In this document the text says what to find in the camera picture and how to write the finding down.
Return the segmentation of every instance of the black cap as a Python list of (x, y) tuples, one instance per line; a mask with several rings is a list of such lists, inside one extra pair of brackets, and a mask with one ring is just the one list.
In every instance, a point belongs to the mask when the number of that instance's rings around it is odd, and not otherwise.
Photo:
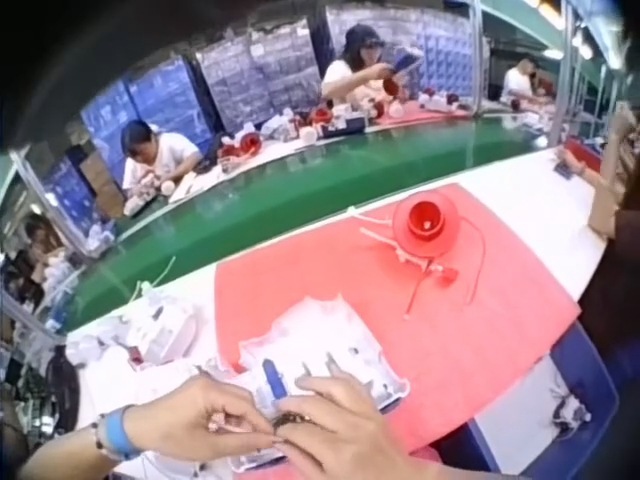
[(345, 35), (347, 45), (359, 46), (360, 48), (382, 48), (384, 41), (373, 27), (357, 23)]

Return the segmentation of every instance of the bracelet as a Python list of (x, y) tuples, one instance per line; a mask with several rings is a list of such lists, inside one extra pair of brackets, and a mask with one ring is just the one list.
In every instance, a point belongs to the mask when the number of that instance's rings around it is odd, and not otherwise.
[[(131, 444), (124, 430), (124, 412), (130, 406), (121, 408), (107, 415), (102, 414), (90, 425), (96, 449), (106, 457), (117, 462), (131, 460), (142, 453)], [(98, 434), (100, 425), (103, 426), (104, 440), (108, 445), (100, 439), (100, 435)]]

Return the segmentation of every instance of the white shirt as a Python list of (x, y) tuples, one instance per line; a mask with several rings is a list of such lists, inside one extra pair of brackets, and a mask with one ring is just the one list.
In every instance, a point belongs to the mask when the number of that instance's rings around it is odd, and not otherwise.
[(122, 188), (129, 190), (140, 183), (149, 173), (162, 177), (173, 172), (189, 156), (200, 153), (187, 137), (179, 133), (167, 132), (158, 134), (158, 155), (152, 166), (137, 163), (127, 158), (124, 166)]
[[(353, 71), (349, 64), (344, 60), (334, 60), (327, 68), (327, 71), (324, 74), (324, 78), (322, 79), (322, 85), (326, 85), (331, 82), (336, 82), (338, 80), (342, 80), (344, 78), (348, 78), (353, 75)], [(380, 96), (384, 95), (384, 89), (382, 88), (382, 80), (372, 80), (367, 82), (366, 84), (356, 88), (353, 91), (355, 95), (355, 102), (360, 103), (367, 98), (378, 99)], [(337, 103), (346, 103), (347, 99), (345, 98), (334, 98), (332, 99)]]
[(531, 79), (528, 75), (520, 73), (517, 67), (513, 67), (504, 76), (504, 87), (502, 88), (500, 101), (505, 103), (511, 101), (512, 95), (510, 92), (518, 92), (522, 95), (533, 97)]

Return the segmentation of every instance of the blue wristband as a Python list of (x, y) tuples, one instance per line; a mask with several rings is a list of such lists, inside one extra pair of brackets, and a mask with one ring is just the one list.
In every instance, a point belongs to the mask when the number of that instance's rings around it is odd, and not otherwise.
[(123, 417), (127, 408), (129, 407), (121, 408), (104, 417), (104, 435), (111, 453), (131, 460), (142, 452), (132, 445), (127, 432), (124, 431)]

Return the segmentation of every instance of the red mat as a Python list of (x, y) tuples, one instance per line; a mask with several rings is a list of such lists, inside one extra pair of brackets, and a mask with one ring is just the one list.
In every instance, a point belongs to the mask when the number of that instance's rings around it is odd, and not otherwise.
[[(290, 306), (338, 294), (373, 332), (411, 393), (389, 419), (407, 451), (451, 432), (497, 398), (557, 341), (579, 308), (538, 258), (491, 211), (458, 185), (439, 189), (482, 232), (463, 222), (441, 263), (460, 270), (443, 287), (427, 278), (409, 320), (403, 319), (421, 277), (392, 247), (349, 218), (294, 235), (218, 265), (216, 326), (221, 354), (237, 363), (238, 342), (267, 333)], [(367, 212), (384, 218), (394, 204)]]
[(452, 113), (430, 112), (420, 108), (420, 104), (415, 101), (409, 101), (403, 105), (404, 115), (400, 118), (392, 118), (385, 114), (382, 118), (376, 120), (378, 125), (402, 126), (413, 125), (416, 123), (439, 122), (447, 119), (465, 119), (470, 118), (469, 113), (456, 111)]

